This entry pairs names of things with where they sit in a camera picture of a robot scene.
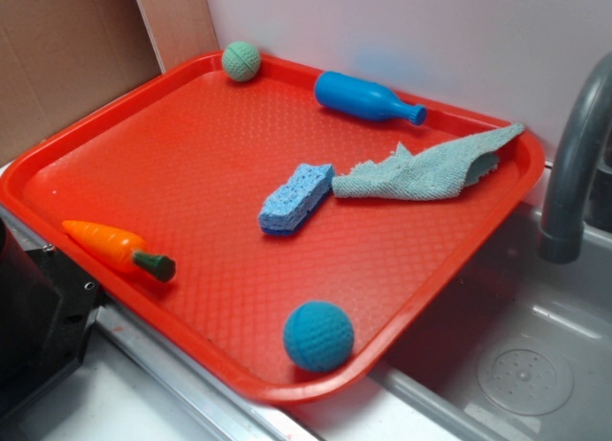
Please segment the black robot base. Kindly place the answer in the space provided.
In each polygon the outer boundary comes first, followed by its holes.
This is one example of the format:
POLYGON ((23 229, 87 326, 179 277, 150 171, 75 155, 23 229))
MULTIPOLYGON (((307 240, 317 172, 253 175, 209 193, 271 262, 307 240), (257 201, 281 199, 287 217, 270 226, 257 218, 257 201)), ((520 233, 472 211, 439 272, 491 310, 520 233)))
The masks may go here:
POLYGON ((84 359, 99 283, 59 249, 25 250, 1 224, 1 419, 84 359))

